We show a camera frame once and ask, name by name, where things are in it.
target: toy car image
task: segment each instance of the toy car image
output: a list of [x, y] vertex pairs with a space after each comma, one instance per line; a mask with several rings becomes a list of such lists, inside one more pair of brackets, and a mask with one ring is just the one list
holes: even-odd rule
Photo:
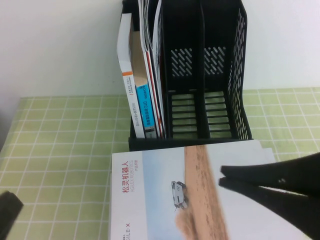
[[172, 181], [172, 195], [173, 195], [173, 203], [176, 208], [185, 209], [188, 207], [188, 199], [185, 196], [186, 185], [180, 181]]

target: black object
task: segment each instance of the black object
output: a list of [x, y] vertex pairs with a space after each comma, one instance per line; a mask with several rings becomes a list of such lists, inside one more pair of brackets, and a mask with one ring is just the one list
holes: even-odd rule
[[221, 187], [256, 201], [320, 240], [320, 153], [265, 165], [222, 166], [221, 172]]
[[12, 192], [0, 195], [0, 240], [5, 240], [18, 217], [23, 203]]
[[[137, 0], [124, 0], [139, 30]], [[247, 14], [241, 0], [162, 0], [160, 61], [167, 139], [130, 151], [252, 139], [243, 106]]]

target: blue label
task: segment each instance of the blue label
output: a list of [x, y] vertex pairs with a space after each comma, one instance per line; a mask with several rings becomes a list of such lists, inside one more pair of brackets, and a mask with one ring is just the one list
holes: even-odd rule
[[154, 127], [155, 119], [152, 110], [152, 103], [150, 99], [150, 91], [148, 84], [137, 87], [136, 94], [138, 96], [143, 126], [145, 128]]

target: orange stripe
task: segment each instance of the orange stripe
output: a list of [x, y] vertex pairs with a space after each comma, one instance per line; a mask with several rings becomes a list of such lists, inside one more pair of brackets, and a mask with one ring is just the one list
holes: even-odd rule
[[134, 73], [132, 71], [126, 71], [122, 73], [122, 76], [130, 76], [133, 75]]

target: magazine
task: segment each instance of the magazine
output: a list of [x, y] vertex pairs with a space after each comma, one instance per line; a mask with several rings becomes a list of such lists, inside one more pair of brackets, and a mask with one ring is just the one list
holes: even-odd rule
[[219, 186], [222, 165], [272, 162], [257, 140], [115, 153], [110, 239], [306, 239], [266, 207]]

